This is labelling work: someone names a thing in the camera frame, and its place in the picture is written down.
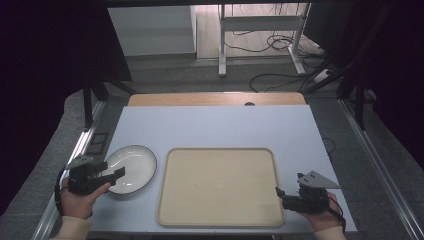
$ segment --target metal frame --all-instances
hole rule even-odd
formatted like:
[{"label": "metal frame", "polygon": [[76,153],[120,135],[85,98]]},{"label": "metal frame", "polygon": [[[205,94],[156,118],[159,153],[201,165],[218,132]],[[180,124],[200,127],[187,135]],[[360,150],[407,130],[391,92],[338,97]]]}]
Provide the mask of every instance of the metal frame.
[{"label": "metal frame", "polygon": [[381,159],[377,150],[374,148],[374,145],[369,139],[367,132],[362,130],[361,126],[356,122],[354,117],[355,113],[351,108],[348,100],[339,100],[339,104],[345,113],[345,116],[348,119],[353,131],[355,132],[359,143],[364,149],[365,154],[370,160],[375,174],[379,178],[387,196],[392,202],[410,238],[415,240],[424,239],[424,232],[421,229],[415,214],[413,213],[405,197],[399,191],[399,188],[397,187],[393,178],[390,176],[390,173],[387,171],[383,160]]},{"label": "metal frame", "polygon": [[225,17],[225,5],[221,5],[221,40],[219,47],[219,76],[225,77],[226,70],[226,46],[225,32],[232,31],[296,31],[293,44],[288,51],[296,68],[297,74],[306,74],[302,62],[297,54],[300,37],[305,27],[310,3],[307,3],[302,14],[299,16],[253,16],[253,17]]},{"label": "metal frame", "polygon": [[[93,110],[93,124],[90,129],[87,131],[83,131],[75,148],[74,151],[71,154],[71,157],[68,160],[68,163],[72,161],[77,155],[83,154],[88,147],[88,144],[94,134],[94,131],[96,130],[96,126],[98,124],[98,120],[100,117],[100,114],[103,111],[105,103],[98,101],[97,104],[94,107]],[[50,236],[50,233],[53,229],[53,226],[59,216],[59,213],[56,209],[56,204],[54,201],[54,194],[50,198],[49,204],[47,205],[46,210],[43,213],[43,216],[40,219],[40,222],[38,223],[37,228],[34,231],[34,234],[32,236],[32,240],[45,240],[48,239]]]}]

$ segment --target metal bracket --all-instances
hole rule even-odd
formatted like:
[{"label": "metal bracket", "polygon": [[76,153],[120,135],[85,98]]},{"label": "metal bracket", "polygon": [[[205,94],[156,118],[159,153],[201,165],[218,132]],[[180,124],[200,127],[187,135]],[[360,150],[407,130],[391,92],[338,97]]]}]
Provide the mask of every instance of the metal bracket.
[{"label": "metal bracket", "polygon": [[94,159],[92,157],[79,154],[68,165],[66,165],[65,170],[74,169],[76,167],[82,166],[93,161]]},{"label": "metal bracket", "polygon": [[330,179],[322,176],[321,174],[311,171],[297,180],[299,184],[311,187],[311,188],[331,188],[339,189],[340,186],[331,181]]}]

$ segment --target floor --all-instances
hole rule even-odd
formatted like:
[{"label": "floor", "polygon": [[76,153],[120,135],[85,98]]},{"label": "floor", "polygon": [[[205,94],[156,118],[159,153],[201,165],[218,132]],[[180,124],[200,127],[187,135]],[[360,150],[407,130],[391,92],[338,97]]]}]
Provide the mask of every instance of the floor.
[{"label": "floor", "polygon": [[[225,6],[225,16],[277,16],[300,15],[305,4],[233,4]],[[197,58],[218,58],[220,46],[221,6],[196,6],[197,21]],[[257,31],[226,32],[227,57],[263,57],[287,55],[288,40],[293,38],[293,31]],[[301,46],[306,51],[313,51],[316,46],[306,37],[301,38]]]}]

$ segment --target white table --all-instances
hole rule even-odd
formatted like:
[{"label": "white table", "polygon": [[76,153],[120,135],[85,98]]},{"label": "white table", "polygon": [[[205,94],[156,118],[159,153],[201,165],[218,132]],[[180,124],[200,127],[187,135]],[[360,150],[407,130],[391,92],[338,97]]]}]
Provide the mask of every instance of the white table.
[{"label": "white table", "polygon": [[[312,232],[299,214],[286,211],[277,228],[166,227],[157,221],[168,152],[178,147],[264,147],[275,157],[280,188],[297,195],[297,173],[317,171],[338,182],[308,105],[125,107],[107,157],[127,145],[143,145],[156,155],[158,168],[142,189],[99,198],[94,232],[130,234],[286,234]],[[331,190],[343,208],[346,231],[356,231],[341,190]]]}]

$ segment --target table surface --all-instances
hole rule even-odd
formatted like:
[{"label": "table surface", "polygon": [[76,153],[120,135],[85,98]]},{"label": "table surface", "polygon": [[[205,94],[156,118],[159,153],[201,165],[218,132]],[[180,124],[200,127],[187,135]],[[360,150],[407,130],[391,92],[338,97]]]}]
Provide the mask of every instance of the table surface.
[{"label": "table surface", "polygon": [[[253,102],[256,106],[244,106],[246,102]],[[298,195],[296,192],[299,187],[298,172],[306,174],[314,170],[338,182],[311,109],[298,93],[134,95],[129,106],[122,112],[106,157],[128,145],[143,145],[154,152],[157,159],[155,176],[145,187],[134,193],[126,195],[108,193],[98,199],[94,206],[96,214],[92,217],[94,232],[133,234],[312,232],[309,223],[292,211],[286,211],[285,223],[275,228],[161,225],[157,220],[160,191],[166,157],[174,148],[267,148],[275,156],[279,186],[289,195]],[[336,194],[344,210],[347,220],[346,230],[356,231],[342,191],[331,191]]]}]

